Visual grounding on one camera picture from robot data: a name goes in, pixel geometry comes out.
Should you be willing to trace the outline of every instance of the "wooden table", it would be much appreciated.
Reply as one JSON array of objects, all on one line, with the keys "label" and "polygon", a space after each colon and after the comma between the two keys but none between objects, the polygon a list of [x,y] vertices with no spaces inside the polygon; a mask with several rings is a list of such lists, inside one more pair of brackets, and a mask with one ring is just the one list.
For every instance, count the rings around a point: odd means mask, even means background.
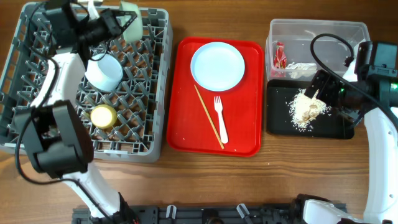
[{"label": "wooden table", "polygon": [[[26,2],[0,2],[0,62],[7,57]],[[105,5],[117,3],[105,1]],[[396,7],[391,7],[394,1],[137,3],[169,12],[174,31],[173,58],[178,43],[188,36],[253,40],[264,46],[274,18],[362,21],[373,40],[396,42],[398,36]],[[96,163],[130,205],[259,205],[290,202],[303,193],[347,203],[349,212],[360,217],[368,194],[368,156],[366,130],[361,125],[356,128],[355,137],[347,141],[273,136],[264,131],[261,150],[251,158],[177,152],[164,140],[162,155],[155,164]],[[30,176],[46,179],[34,172],[24,156],[22,164]],[[83,202],[66,185],[43,187],[22,180],[13,156],[0,152],[0,223],[70,223],[72,209],[79,206]]]}]

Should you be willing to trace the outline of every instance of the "red wrapper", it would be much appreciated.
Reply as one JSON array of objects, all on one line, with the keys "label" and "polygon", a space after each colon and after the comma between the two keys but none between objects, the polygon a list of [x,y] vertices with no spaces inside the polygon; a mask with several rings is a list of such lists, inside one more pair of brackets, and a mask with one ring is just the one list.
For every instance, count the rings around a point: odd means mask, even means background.
[{"label": "red wrapper", "polygon": [[[276,54],[274,57],[274,66],[275,68],[286,68],[286,55],[284,53],[285,45],[282,42],[276,43]],[[282,72],[271,72],[271,77],[285,77],[285,74]]]}]

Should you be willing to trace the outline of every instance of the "dish rack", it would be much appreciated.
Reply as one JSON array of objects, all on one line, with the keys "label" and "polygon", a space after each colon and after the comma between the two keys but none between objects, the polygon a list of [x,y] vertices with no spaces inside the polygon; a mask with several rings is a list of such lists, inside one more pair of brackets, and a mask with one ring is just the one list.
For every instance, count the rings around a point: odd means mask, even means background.
[{"label": "dish rack", "polygon": [[[0,149],[14,153],[18,132],[12,119],[18,110],[29,107],[39,94],[49,65],[46,59],[31,52],[25,42],[30,38],[33,47],[46,53],[51,44],[51,24],[39,8],[30,22],[30,36],[26,35],[29,18],[36,8],[30,2],[22,8],[11,48],[0,79]],[[118,9],[101,6],[97,9]],[[169,14],[164,9],[140,8],[144,35],[135,44],[123,38],[110,42],[110,54],[120,61],[124,75],[113,91],[102,91],[84,77],[76,94],[76,112],[93,141],[95,158],[155,162],[160,156],[164,122],[164,91],[170,68],[173,32]],[[103,53],[106,44],[92,47],[94,55]],[[90,112],[106,104],[118,114],[116,124],[99,129],[90,121]]]}]

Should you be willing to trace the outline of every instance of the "plastic fork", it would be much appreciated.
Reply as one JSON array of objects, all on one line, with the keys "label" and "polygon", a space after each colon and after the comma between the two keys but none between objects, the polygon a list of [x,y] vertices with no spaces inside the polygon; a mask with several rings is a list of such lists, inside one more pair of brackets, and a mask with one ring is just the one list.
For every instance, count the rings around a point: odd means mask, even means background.
[{"label": "plastic fork", "polygon": [[226,133],[226,128],[224,124],[224,118],[223,118],[223,104],[221,102],[220,96],[215,96],[214,97],[214,109],[218,113],[218,123],[220,124],[220,138],[222,143],[227,143],[228,142],[228,135]]}]

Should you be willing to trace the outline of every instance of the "chopstick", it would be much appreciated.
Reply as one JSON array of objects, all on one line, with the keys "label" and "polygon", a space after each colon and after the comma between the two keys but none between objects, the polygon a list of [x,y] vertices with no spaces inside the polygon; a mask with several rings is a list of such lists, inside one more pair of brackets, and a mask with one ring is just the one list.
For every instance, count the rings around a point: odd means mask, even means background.
[{"label": "chopstick", "polygon": [[214,123],[213,123],[213,121],[211,120],[211,117],[210,117],[209,111],[207,111],[207,108],[206,108],[205,102],[203,102],[203,99],[201,98],[201,95],[200,95],[200,93],[199,93],[199,90],[198,90],[197,86],[196,86],[195,84],[194,84],[193,86],[194,86],[194,87],[195,87],[195,89],[197,90],[197,93],[198,93],[198,96],[199,96],[199,100],[200,100],[200,102],[201,102],[201,105],[203,106],[203,109],[205,109],[205,112],[206,112],[207,118],[209,119],[209,121],[210,121],[210,124],[211,124],[211,127],[213,128],[213,131],[214,131],[214,133],[216,134],[216,137],[217,137],[218,143],[220,144],[221,148],[222,148],[222,149],[224,149],[224,145],[223,145],[223,143],[221,142],[220,136],[218,135],[217,129],[216,129],[216,127],[214,126]]}]

